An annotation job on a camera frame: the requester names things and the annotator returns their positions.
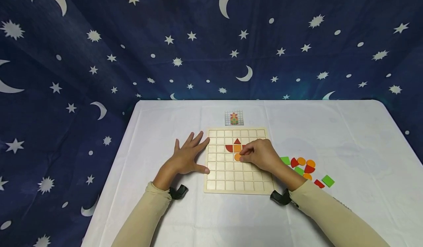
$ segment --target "white table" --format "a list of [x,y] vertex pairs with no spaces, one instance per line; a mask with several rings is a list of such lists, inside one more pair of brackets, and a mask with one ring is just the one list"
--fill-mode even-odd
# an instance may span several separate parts
[[[391,246],[422,246],[423,167],[375,100],[139,101],[83,246],[111,246],[175,139],[223,127],[232,110],[243,111],[245,127],[267,127],[280,156],[316,161],[335,180],[325,190]],[[330,246],[293,205],[280,207],[261,195],[206,194],[201,174],[179,184],[189,192],[170,206],[154,246]]]

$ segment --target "navy blue backdrop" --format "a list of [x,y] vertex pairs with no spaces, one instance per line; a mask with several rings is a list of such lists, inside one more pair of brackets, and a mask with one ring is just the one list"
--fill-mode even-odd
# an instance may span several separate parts
[[1,245],[81,244],[140,99],[377,99],[422,158],[422,9],[1,0]]

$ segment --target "green square piece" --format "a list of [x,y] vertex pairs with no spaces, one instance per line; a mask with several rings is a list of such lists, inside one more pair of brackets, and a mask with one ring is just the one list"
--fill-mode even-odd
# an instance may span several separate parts
[[331,187],[335,181],[329,177],[329,175],[326,175],[325,177],[322,178],[323,183],[325,183],[328,187]]
[[304,170],[303,169],[301,169],[300,167],[295,167],[295,169],[294,169],[294,171],[295,172],[298,172],[298,174],[300,174],[301,176],[304,174]]
[[286,165],[290,165],[290,161],[289,161],[289,157],[288,157],[288,156],[286,156],[286,157],[281,157],[281,160],[284,162],[284,164],[286,164]]

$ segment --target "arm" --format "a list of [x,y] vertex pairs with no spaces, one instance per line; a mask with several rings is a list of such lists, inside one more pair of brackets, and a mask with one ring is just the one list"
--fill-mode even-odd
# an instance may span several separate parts
[[285,183],[292,201],[317,223],[334,246],[389,247],[359,216],[285,165],[269,140],[247,144],[241,155],[241,161],[252,162]]
[[150,246],[156,226],[172,200],[169,187],[175,176],[189,172],[210,173],[205,166],[194,162],[198,153],[210,141],[206,138],[200,143],[202,137],[203,132],[195,138],[194,133],[191,133],[181,148],[179,140],[176,139],[173,156],[161,167],[154,181],[148,183],[144,195],[123,224],[112,247]]

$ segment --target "beige sleeve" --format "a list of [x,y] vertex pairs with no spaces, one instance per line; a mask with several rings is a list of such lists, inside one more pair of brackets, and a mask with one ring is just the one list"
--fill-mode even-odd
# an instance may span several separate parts
[[389,247],[364,220],[307,180],[294,192],[293,202],[311,217],[336,247]]
[[144,195],[123,224],[112,247],[148,247],[156,226],[169,206],[169,190],[156,188],[148,183]]

